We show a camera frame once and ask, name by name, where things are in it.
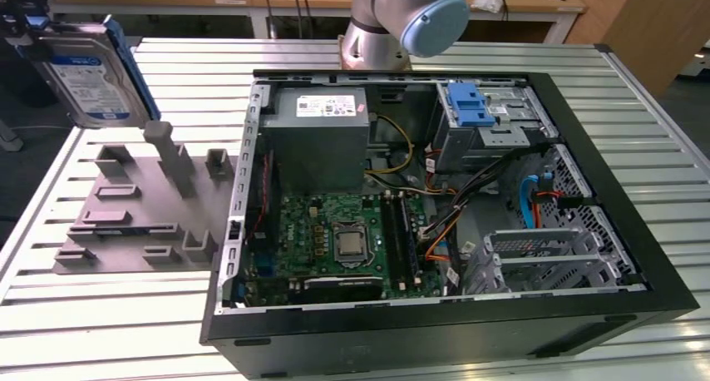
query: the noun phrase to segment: green circuit board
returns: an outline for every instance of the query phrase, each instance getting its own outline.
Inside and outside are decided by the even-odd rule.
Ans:
[[[419,286],[409,286],[406,290],[391,287],[381,199],[379,195],[285,195],[277,277],[371,275],[383,278],[383,299],[438,296],[441,286],[435,268],[423,271]],[[410,195],[406,199],[415,230],[425,225],[423,202],[419,195]],[[343,226],[366,230],[367,256],[362,262],[338,261],[335,234]]]

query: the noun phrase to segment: aluminum slotted table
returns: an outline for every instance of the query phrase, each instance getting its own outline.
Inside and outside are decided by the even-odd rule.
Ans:
[[[335,41],[144,39],[135,58],[174,139],[238,154],[255,68],[335,69]],[[462,43],[415,70],[548,72],[702,308],[574,358],[402,369],[338,379],[704,379],[710,376],[710,164],[614,54]],[[0,253],[0,379],[239,379],[198,343],[209,272],[54,275],[102,144],[155,156],[136,129],[75,129]]]

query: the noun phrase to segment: blue hard drive label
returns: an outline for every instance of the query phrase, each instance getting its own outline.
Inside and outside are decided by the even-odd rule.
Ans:
[[[99,67],[102,65],[102,59],[96,57],[52,57],[52,63],[55,65],[79,65],[87,67]]]
[[[55,56],[50,65],[88,116],[107,121],[130,117],[128,105],[111,82],[115,76],[107,71],[100,58]]]

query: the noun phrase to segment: motherboard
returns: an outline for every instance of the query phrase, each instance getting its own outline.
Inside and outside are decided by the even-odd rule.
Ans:
[[[285,195],[281,204],[279,248],[254,257],[259,304],[442,294],[417,244],[419,195]]]

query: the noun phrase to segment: ram slot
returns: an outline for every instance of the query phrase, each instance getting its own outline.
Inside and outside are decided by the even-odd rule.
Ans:
[[[405,194],[401,194],[397,198],[399,201],[399,219],[402,219],[402,227],[398,229],[402,234],[402,239],[405,241],[405,251],[407,264],[410,266],[410,280],[414,285],[422,284],[422,279],[419,278],[419,261],[418,261],[418,250],[417,250],[417,241],[414,239],[414,229],[411,228],[410,223],[410,208],[407,207],[407,199],[403,197]]]
[[[390,282],[394,290],[406,289],[405,247],[399,233],[398,202],[394,196],[383,195],[379,200],[379,208],[383,223],[385,250],[387,252],[387,269],[390,270]]]

